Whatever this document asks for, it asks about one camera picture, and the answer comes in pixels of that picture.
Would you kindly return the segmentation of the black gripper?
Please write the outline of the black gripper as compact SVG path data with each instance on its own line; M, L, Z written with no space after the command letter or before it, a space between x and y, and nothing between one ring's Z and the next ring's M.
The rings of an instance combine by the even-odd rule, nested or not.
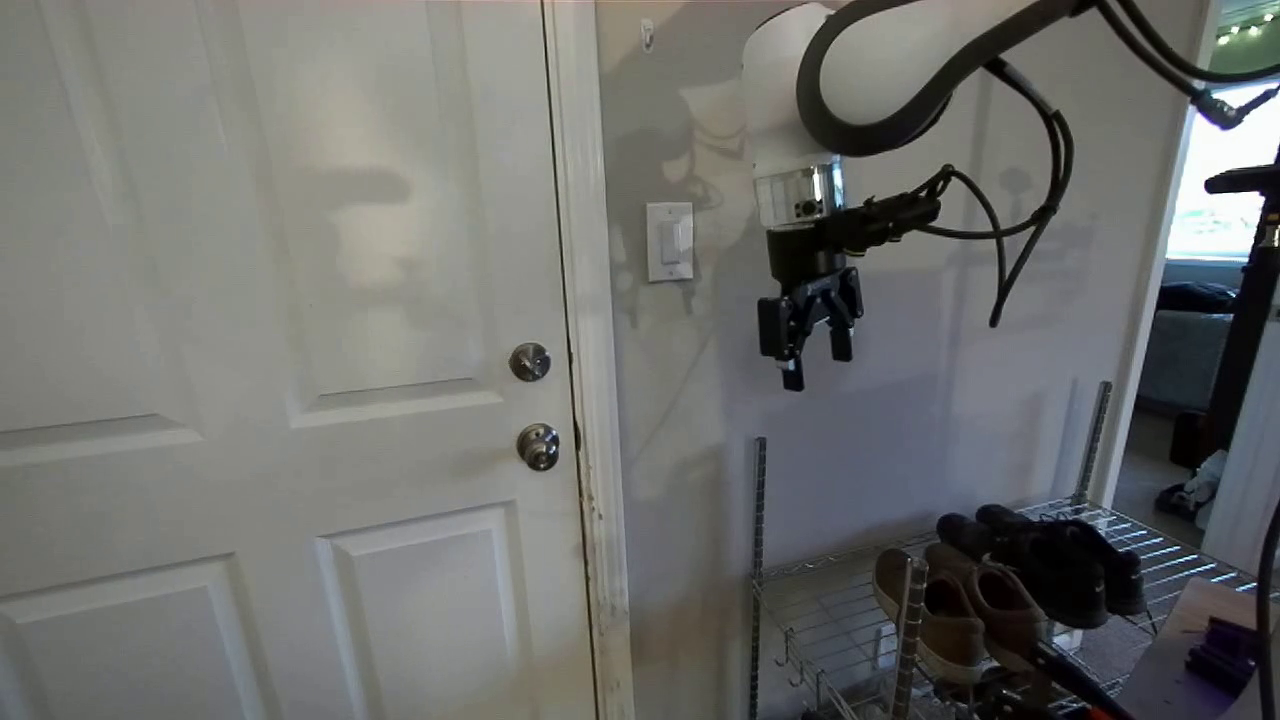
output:
M853 326L863 315L859 274L843 248L828 240L820 222L773 232L770 269L779 292L755 302L762 351L779 363L788 392L803 389L802 346L792 340L792 315L828 312L828 340L842 363L853 360Z

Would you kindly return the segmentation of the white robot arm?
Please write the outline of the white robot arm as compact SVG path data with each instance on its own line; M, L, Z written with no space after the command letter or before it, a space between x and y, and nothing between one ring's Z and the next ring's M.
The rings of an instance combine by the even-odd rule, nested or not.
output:
M745 38L748 168L777 280L777 294L755 302L755 336L788 392L803 389L803 343L816 326L828 326L842 363L853 360L853 326L863 315L855 255L909 232L991 240L990 322L1001 322L1078 164L1066 111L1007 65L1007 50L1084 13L1099 13L1118 38L1218 128L1235 128L1274 98L1261 91L1230 102L1220 87L1277 78L1280 65L1200 66L1167 47L1136 0L803 0ZM909 191L853 200L843 164L933 133L978 71L991 71L1039 115L1050 133L1044 200L1005 222L990 191L952 164Z

